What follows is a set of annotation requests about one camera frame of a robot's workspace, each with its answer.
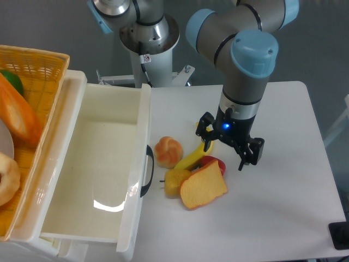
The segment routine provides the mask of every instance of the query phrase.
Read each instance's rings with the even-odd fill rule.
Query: bread roll
[[[0,152],[0,206],[13,198],[20,187],[21,173],[17,162]]]
[[[158,166],[172,169],[183,156],[182,145],[170,136],[164,136],[155,145],[154,155]]]

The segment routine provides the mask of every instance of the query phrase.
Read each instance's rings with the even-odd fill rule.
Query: light blue joint cap
[[[196,41],[198,37],[198,33],[205,19],[215,11],[210,9],[201,9],[197,11],[192,17],[189,19],[188,24],[185,29],[185,36],[189,44],[197,51]]]
[[[296,19],[299,12],[299,0],[285,0],[285,18],[281,27]]]
[[[231,45],[231,57],[236,67],[252,78],[266,78],[275,68],[279,51],[277,40],[267,32],[244,30]]]
[[[113,31],[107,26],[107,24],[104,22],[103,18],[100,16],[100,14],[97,12],[95,7],[92,4],[92,0],[87,1],[87,6],[91,10],[94,18],[96,19],[97,23],[99,24],[100,29],[104,34],[110,34],[113,33]]]

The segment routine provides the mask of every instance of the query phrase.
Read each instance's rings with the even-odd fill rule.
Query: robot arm
[[[164,1],[159,0],[89,0],[110,28],[137,22],[158,23],[164,16]]]
[[[298,0],[246,0],[224,15],[202,9],[186,27],[190,45],[225,75],[216,119],[205,113],[196,134],[206,144],[219,139],[233,147],[243,165],[256,165],[264,140],[251,138],[250,130],[270,74],[275,67],[278,43],[269,34],[298,14]],[[208,132],[206,127],[212,125]]]
[[[88,0],[87,4],[104,33],[119,31],[137,88],[143,83],[172,85],[172,49],[179,27],[164,14],[164,0]]]

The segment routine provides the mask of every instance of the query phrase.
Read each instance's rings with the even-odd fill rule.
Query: orange bread
[[[0,74],[0,118],[16,136],[36,145],[42,127],[34,110],[23,96]]]
[[[164,136],[155,145],[154,155],[158,166],[172,169],[183,156],[182,145],[170,136]]]
[[[180,198],[189,209],[196,209],[212,202],[228,192],[218,160],[214,160],[195,171],[180,186]]]

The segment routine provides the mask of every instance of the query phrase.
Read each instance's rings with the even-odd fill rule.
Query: black drawer handle
[[[141,197],[144,196],[148,192],[149,187],[151,187],[153,175],[154,175],[154,154],[153,154],[153,150],[148,145],[147,145],[147,156],[150,156],[152,158],[152,174],[149,182],[146,185],[142,186],[141,188]]]

